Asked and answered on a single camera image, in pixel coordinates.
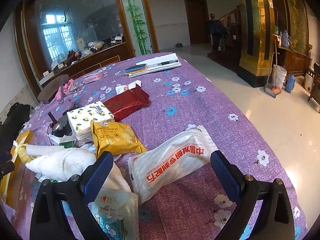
pink cloth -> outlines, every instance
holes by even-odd
[[[74,85],[75,85],[75,81],[73,79],[69,79],[68,83],[63,86],[63,93],[67,94],[70,88],[72,88]],[[57,101],[61,100],[61,87],[59,87],[55,98]]]

blue gripper pad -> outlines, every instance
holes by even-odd
[[[226,192],[229,200],[235,203],[241,202],[241,191],[240,185],[236,182],[234,177],[232,176],[230,168],[232,165],[228,162],[228,160],[222,155],[224,160],[219,157],[219,154],[222,155],[220,151],[215,151],[211,154],[210,162],[211,167],[215,174],[217,175],[224,191]]]
[[[86,179],[86,175],[92,173],[91,177],[87,178],[87,183],[83,188],[84,202],[86,204],[95,201],[112,167],[112,154],[110,152],[104,152],[93,165],[90,165],[85,169],[82,174],[84,175],[84,179]]]

open book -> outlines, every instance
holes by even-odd
[[[165,65],[157,65],[157,64],[161,64],[163,62],[168,62],[168,61],[175,61],[175,62],[165,64]],[[144,61],[137,63],[137,65],[142,65],[142,64],[148,65],[147,70],[144,70],[144,71],[136,73],[136,74],[129,74],[128,76],[130,78],[132,78],[132,77],[137,77],[137,76],[141,76],[141,75],[148,74],[148,73],[163,71],[163,70],[171,69],[171,68],[175,68],[175,67],[181,67],[181,63],[175,53],[164,55],[161,57],[154,57],[154,58],[147,59],[147,60],[144,60]]]

white wall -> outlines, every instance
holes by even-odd
[[[149,0],[159,49],[174,47],[177,43],[190,45],[188,20],[184,0]],[[208,13],[216,19],[239,5],[237,0],[207,0]]]
[[[309,44],[312,45],[312,62],[320,63],[320,23],[316,16],[313,14],[311,8],[306,4],[307,17],[308,17],[308,28],[309,28]]]
[[[12,99],[18,99],[23,104],[35,101],[20,64],[13,32],[13,14],[0,32],[0,113],[5,108],[7,112]]]

yellow cracker package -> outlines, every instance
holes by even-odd
[[[97,158],[104,151],[109,151],[113,155],[147,151],[127,124],[91,121],[91,132]]]

